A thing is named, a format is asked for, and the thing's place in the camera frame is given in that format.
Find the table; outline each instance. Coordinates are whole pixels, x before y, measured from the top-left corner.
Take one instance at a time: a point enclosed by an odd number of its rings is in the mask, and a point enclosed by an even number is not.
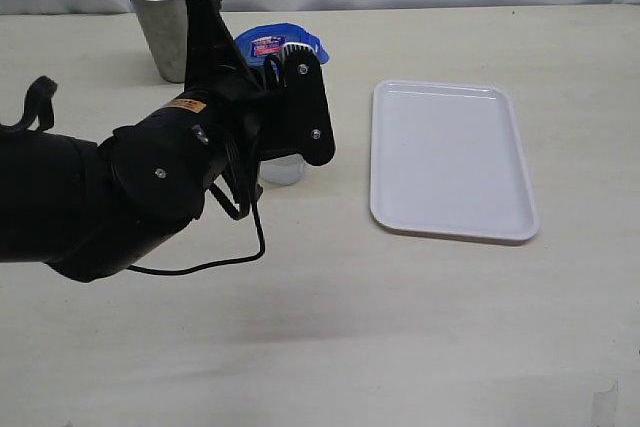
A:
[[[586,426],[619,382],[640,419],[640,9],[225,13],[295,22],[331,54],[338,151],[261,200],[267,255],[88,285],[0,266],[6,426]],[[100,141],[180,92],[131,14],[0,17],[0,112],[37,76],[56,131]],[[371,96],[388,78],[494,85],[514,102],[541,218],[520,247],[390,234],[368,211]],[[256,249],[214,202],[147,256]]]

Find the orange warning label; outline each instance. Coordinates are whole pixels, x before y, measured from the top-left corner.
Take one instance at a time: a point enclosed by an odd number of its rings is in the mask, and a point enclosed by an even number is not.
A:
[[[192,99],[173,99],[171,102],[165,105],[165,107],[177,107],[178,109],[186,109],[191,112],[201,112],[207,106],[204,102]]]

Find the blue package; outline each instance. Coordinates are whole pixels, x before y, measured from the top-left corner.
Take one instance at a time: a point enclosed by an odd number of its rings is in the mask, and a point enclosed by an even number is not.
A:
[[[322,48],[320,39],[295,24],[259,25],[240,34],[235,42],[247,63],[252,66],[262,66],[267,55],[278,54],[280,47],[287,42],[310,45],[321,64],[329,62],[329,54]]]

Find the stainless steel tumbler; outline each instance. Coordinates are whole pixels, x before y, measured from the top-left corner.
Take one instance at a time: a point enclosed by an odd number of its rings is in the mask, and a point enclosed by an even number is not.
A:
[[[187,63],[186,0],[131,0],[160,76],[184,82]]]

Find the white tray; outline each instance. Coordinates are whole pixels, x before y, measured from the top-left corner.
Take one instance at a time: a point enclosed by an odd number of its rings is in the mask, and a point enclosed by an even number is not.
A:
[[[371,212],[390,229],[524,242],[538,232],[509,98],[493,87],[376,86]]]

